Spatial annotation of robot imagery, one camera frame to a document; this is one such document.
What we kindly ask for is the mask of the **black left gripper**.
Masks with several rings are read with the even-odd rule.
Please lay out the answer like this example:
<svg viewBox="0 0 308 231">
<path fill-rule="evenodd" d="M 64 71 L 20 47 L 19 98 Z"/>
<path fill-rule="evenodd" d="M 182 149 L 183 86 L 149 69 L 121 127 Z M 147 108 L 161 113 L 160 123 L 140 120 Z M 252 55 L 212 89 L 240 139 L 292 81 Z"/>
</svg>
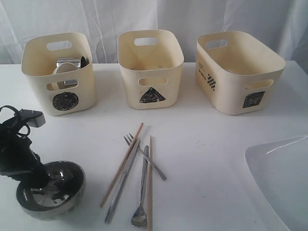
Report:
<svg viewBox="0 0 308 231">
<path fill-rule="evenodd" d="M 31 188 L 42 189 L 50 176 L 41 158 L 30 149 L 30 127 L 25 124 L 25 134 L 19 132 L 22 127 L 16 120 L 0 124 L 0 174 L 14 180 L 30 180 Z"/>
</svg>

